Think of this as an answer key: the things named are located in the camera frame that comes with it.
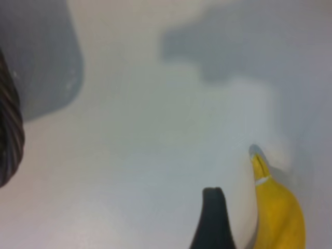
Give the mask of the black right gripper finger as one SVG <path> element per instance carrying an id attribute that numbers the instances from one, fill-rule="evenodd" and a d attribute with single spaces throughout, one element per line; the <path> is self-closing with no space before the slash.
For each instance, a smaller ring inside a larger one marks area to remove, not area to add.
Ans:
<path id="1" fill-rule="evenodd" d="M 202 199 L 202 211 L 190 248 L 235 248 L 222 189 L 205 188 Z"/>

